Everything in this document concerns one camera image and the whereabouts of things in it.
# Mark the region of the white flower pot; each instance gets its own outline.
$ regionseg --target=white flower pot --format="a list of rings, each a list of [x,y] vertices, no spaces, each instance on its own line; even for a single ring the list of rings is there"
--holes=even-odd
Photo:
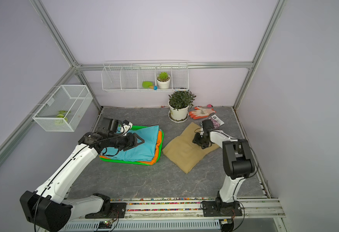
[[[155,81],[157,83],[158,89],[160,90],[165,90],[165,89],[169,89],[170,88],[170,83],[171,83],[171,76],[168,75],[170,78],[168,81],[158,81],[158,76],[155,78]]]
[[[182,109],[173,109],[173,107],[170,105],[168,101],[168,105],[170,106],[169,108],[171,109],[171,118],[176,120],[176,121],[181,121],[187,118],[188,116],[188,108],[189,105],[185,108]]]

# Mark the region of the wire mesh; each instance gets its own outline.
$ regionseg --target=wire mesh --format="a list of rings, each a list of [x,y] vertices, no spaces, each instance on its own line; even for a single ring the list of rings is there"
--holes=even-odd
[[[157,76],[161,72],[167,72],[171,76],[168,89],[156,91],[173,91],[189,89],[189,72],[187,63],[178,65],[169,65],[161,63],[159,65],[134,65],[125,66],[114,64],[104,64],[101,74],[103,90],[107,92],[126,92],[126,91],[153,91],[144,89],[143,81],[150,81],[153,85],[157,84]]]
[[[45,131],[75,131],[91,101],[87,86],[61,85],[33,120]]]

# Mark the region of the orange glove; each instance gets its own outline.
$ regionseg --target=orange glove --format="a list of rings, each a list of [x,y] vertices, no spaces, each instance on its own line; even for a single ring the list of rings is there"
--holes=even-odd
[[[210,114],[216,113],[216,111],[214,111],[214,109],[204,109],[204,108],[200,108],[200,107],[194,107],[194,109],[196,109],[196,110],[189,112],[190,117],[193,118],[193,119],[207,118]]]

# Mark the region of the black cable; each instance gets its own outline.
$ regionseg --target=black cable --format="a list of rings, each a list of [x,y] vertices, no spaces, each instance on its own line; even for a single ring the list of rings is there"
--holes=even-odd
[[[243,207],[243,219],[241,220],[241,223],[237,226],[237,228],[233,229],[232,231],[235,231],[236,229],[238,229],[241,226],[241,224],[244,221],[244,217],[246,216],[243,204],[241,202],[239,202],[239,204],[241,204],[241,206]]]
[[[247,144],[247,146],[251,149],[251,151],[252,151],[252,152],[255,154],[255,156],[256,156],[256,153],[255,153],[255,151],[251,148],[251,146],[248,145],[248,144]],[[245,179],[251,178],[251,177],[253,177],[253,176],[255,176],[255,175],[257,174],[257,172],[259,171],[259,168],[260,168],[260,164],[259,164],[259,162],[257,162],[257,160],[256,160],[256,163],[257,163],[257,167],[256,167],[255,173],[254,173],[252,176],[246,177],[246,178],[241,179],[241,180],[245,180]],[[237,189],[238,184],[239,184],[239,182],[240,182],[241,180],[239,180],[238,183],[237,183],[236,186],[235,186],[235,189],[234,189],[234,192],[233,192],[233,200],[234,200],[234,201],[235,201],[235,199],[234,199],[235,190]]]
[[[200,208],[201,208],[201,209],[205,209],[205,208],[202,208],[203,202],[207,202],[207,201],[206,201],[206,200],[203,200],[203,201],[200,203]]]
[[[117,225],[118,225],[118,223],[119,223],[119,212],[118,212],[117,210],[115,210],[115,211],[116,211],[117,214],[118,214],[118,221],[117,221],[116,225],[114,226],[114,228],[113,228],[112,230],[109,230],[109,232],[112,232],[112,231],[117,227]]]
[[[103,154],[103,156],[113,157],[113,156],[118,155],[118,153],[119,153],[120,151],[121,151],[120,148],[118,148],[118,151],[115,153],[115,155],[106,155],[106,153],[107,153],[107,150],[106,150],[106,152]]]
[[[199,128],[197,128],[197,129],[195,129],[194,130],[194,133],[200,133],[200,132],[202,132],[202,131],[198,131],[198,132],[195,132],[196,130],[199,130],[199,129],[202,129],[203,127],[199,127]]]
[[[124,135],[124,132],[125,132],[125,129],[123,127],[123,134],[119,135],[119,136],[115,136],[115,137],[111,137],[111,138],[105,138],[105,139],[102,139],[102,140],[99,140],[99,141],[96,141],[96,142],[92,142],[90,143],[89,145],[86,145],[84,146],[82,149],[80,149],[74,156],[73,158],[75,158],[75,156],[77,156],[79,154],[80,151],[82,151],[83,149],[85,149],[86,147],[88,146],[91,146],[92,144],[94,143],[97,143],[97,142],[101,142],[101,141],[104,141],[104,140],[109,140],[109,139],[112,139],[112,138],[117,138],[117,137],[121,137]],[[40,195],[40,197],[38,198],[37,200],[37,205],[35,206],[35,212],[34,212],[34,232],[37,232],[37,229],[35,228],[35,225],[36,225],[36,217],[37,217],[37,209],[38,209],[38,205],[39,205],[39,201],[41,200],[41,197],[43,195],[43,193],[48,189],[48,187],[50,186],[50,184],[52,183],[52,181],[57,177],[57,175],[66,167],[66,165],[69,164],[69,162],[71,161],[72,159],[70,159],[61,169],[60,171],[57,172],[57,174],[52,178],[52,180],[50,181],[50,183],[47,185],[47,187],[43,190],[42,194]]]

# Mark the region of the folded blue cloth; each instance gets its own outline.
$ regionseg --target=folded blue cloth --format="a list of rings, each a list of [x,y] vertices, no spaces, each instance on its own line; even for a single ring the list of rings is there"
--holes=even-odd
[[[157,145],[159,126],[145,127],[138,130],[129,130],[128,132],[136,133],[145,142],[137,147],[127,151],[120,151],[116,156],[107,156],[112,160],[123,161],[151,161],[155,155],[155,146]],[[101,151],[101,155],[115,155],[118,149],[106,147]]]

